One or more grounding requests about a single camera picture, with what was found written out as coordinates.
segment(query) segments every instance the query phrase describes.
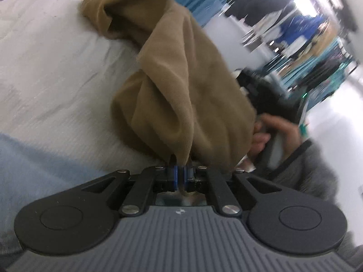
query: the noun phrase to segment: bed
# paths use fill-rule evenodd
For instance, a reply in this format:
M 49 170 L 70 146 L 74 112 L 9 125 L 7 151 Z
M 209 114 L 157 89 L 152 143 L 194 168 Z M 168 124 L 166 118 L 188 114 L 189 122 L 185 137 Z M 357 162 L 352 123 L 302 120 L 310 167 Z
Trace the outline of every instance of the bed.
M 82 0 L 0 0 L 0 132 L 106 172 L 155 164 L 122 144 L 113 95 L 137 49 L 97 34 Z

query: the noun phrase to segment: wrinkled sheet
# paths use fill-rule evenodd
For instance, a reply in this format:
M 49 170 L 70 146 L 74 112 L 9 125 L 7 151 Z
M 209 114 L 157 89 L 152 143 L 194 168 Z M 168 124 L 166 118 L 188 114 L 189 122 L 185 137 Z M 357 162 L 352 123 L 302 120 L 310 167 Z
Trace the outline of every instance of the wrinkled sheet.
M 0 132 L 97 170 L 139 173 L 155 161 L 122 144 L 110 117 L 138 50 L 98 35 L 81 2 L 0 0 Z

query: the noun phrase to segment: gray sleeve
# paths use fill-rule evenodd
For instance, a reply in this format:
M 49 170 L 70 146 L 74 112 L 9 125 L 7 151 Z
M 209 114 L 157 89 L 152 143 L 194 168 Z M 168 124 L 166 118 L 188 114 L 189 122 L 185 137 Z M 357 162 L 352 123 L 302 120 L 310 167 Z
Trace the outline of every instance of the gray sleeve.
M 321 158 L 318 147 L 310 140 L 304 142 L 269 177 L 275 183 L 336 203 L 337 179 Z M 357 267 L 363 263 L 363 245 L 354 247 L 352 237 L 352 232 L 346 234 L 337 253 Z

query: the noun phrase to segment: gray panel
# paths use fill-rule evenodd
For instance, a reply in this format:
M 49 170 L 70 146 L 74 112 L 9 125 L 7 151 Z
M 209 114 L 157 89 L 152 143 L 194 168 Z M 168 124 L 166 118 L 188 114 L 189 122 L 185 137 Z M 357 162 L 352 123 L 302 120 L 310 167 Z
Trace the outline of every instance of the gray panel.
M 95 248 L 67 257 L 30 251 L 9 272 L 258 272 L 354 271 L 335 253 L 285 256 L 257 243 L 234 218 L 212 207 L 151 206 L 140 217 L 122 219 Z

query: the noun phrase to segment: brown garment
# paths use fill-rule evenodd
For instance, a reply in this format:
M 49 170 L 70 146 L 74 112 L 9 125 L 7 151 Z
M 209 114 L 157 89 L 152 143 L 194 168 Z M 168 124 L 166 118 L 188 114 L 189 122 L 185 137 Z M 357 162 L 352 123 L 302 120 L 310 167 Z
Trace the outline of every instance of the brown garment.
M 141 69 L 115 95 L 111 111 L 129 146 L 179 165 L 189 154 L 233 168 L 248 152 L 255 111 L 217 48 L 174 0 L 84 0 L 82 13 L 107 38 L 141 48 Z
M 283 68 L 279 75 L 283 77 L 288 72 L 297 68 L 300 64 L 304 63 L 309 58 L 315 56 L 318 57 L 322 55 L 325 49 L 334 41 L 334 39 L 338 36 L 338 32 L 335 27 L 329 23 L 324 32 L 318 37 L 315 45 L 309 50 L 308 53 L 304 54 L 302 57 L 298 58 L 291 65 Z

